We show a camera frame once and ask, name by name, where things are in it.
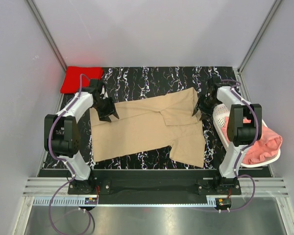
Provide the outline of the beige t shirt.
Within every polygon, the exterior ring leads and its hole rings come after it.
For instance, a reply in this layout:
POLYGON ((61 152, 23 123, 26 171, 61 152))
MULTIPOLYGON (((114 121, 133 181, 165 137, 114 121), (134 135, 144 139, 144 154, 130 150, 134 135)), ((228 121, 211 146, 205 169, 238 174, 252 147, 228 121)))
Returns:
POLYGON ((151 98, 118 102, 118 118, 100 121, 90 109, 93 159, 96 162, 170 146, 170 159, 204 166, 201 114, 194 114, 197 91, 191 87, 151 98))

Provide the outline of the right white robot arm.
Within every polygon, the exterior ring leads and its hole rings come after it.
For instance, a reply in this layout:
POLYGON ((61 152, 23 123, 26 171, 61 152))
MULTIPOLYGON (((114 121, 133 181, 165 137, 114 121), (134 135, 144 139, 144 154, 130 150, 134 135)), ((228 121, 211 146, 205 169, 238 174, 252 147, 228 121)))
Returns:
POLYGON ((234 80, 210 79, 207 93, 198 97, 193 110, 193 115, 201 112, 201 120, 211 117, 219 104, 224 104, 230 111, 227 125, 229 145, 218 173, 208 185, 218 194, 236 187, 240 165, 247 151, 262 135, 262 107, 243 99, 235 90, 238 86, 240 83, 234 80))

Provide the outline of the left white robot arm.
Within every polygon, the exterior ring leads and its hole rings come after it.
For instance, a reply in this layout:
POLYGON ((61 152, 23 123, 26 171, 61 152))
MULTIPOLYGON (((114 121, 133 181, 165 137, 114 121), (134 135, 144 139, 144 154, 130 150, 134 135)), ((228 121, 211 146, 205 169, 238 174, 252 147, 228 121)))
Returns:
POLYGON ((88 87, 78 89, 62 110, 48 114, 44 119, 44 148, 54 159, 63 162, 71 173, 69 186, 81 194, 90 194, 97 189, 91 168, 80 153, 78 122, 90 108, 95 109, 100 121, 111 122, 110 116, 119 117, 105 83, 92 79, 88 87))

